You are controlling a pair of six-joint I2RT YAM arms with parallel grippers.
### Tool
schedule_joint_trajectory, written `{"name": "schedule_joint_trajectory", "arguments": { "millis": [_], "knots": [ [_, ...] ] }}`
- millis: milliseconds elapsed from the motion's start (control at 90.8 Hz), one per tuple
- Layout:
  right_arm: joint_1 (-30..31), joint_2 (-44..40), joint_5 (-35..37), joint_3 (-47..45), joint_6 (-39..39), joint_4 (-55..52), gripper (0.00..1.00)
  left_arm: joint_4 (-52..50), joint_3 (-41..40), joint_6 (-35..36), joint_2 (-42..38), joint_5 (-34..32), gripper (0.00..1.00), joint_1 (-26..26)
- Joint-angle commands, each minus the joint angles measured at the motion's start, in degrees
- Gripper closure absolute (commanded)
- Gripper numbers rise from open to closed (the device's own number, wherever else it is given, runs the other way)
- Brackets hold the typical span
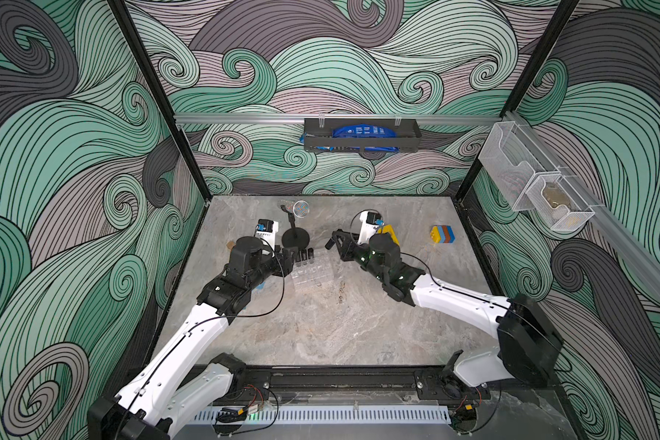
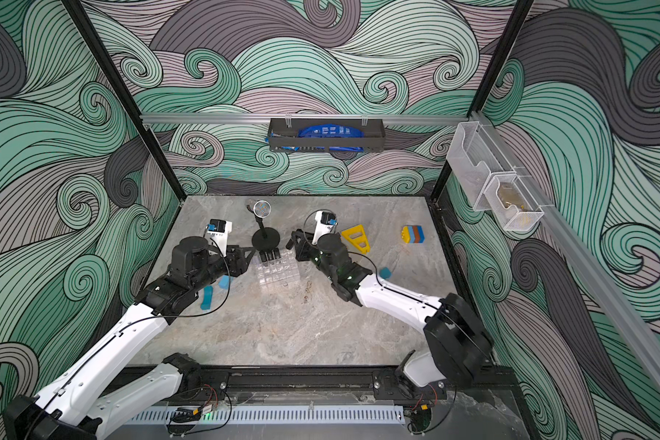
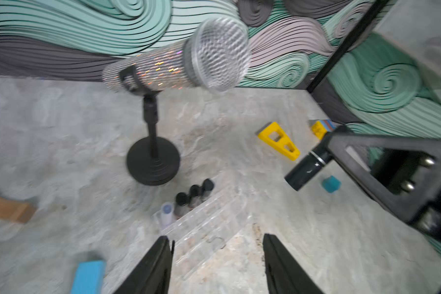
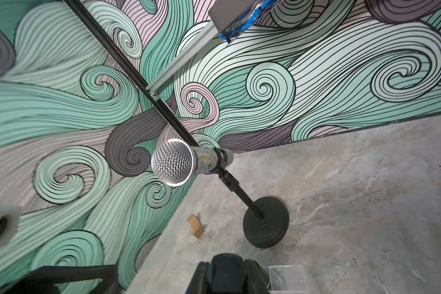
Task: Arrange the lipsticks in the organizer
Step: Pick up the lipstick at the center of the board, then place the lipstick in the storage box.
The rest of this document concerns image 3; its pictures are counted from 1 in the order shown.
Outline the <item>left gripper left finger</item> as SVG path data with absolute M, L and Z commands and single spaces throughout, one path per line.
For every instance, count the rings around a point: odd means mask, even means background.
M 175 242 L 160 236 L 114 294 L 167 294 Z

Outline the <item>clear acrylic lipstick organizer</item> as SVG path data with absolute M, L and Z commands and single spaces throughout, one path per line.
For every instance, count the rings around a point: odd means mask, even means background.
M 250 220 L 251 210 L 240 181 L 214 179 L 209 199 L 181 218 L 167 216 L 162 208 L 153 214 L 159 235 L 175 242 L 172 274 L 186 280 L 208 262 Z

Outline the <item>black lipstick tube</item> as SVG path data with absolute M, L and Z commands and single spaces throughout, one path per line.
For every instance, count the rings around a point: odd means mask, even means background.
M 284 179 L 295 191 L 299 191 L 332 160 L 333 156 L 326 144 L 319 143 L 286 174 Z
M 199 185 L 192 185 L 189 190 L 189 209 L 194 209 L 202 203 L 202 188 Z
M 201 186 L 201 188 L 202 188 L 202 193 L 201 193 L 202 202 L 206 202 L 210 198 L 211 193 L 214 190 L 214 187 L 215 187 L 215 183 L 211 179 L 207 178 L 203 181 L 202 186 Z

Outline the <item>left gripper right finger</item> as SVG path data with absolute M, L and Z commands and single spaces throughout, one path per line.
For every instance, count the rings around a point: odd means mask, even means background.
M 323 294 L 276 235 L 264 234 L 263 251 L 270 294 Z

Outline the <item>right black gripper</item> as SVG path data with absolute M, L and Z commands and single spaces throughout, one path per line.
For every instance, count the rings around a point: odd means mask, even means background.
M 325 152 L 441 256 L 441 139 L 354 134 L 341 126 L 325 135 Z

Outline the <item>lavender lipstick tube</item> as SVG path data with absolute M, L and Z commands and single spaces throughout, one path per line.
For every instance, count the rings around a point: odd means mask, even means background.
M 172 202 L 164 203 L 160 208 L 160 227 L 165 229 L 174 222 L 174 205 Z

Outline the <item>black gold lipstick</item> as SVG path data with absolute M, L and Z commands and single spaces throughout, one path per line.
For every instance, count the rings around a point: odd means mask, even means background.
M 184 192 L 178 193 L 175 197 L 175 206 L 173 211 L 175 218 L 180 219 L 189 211 L 189 196 Z

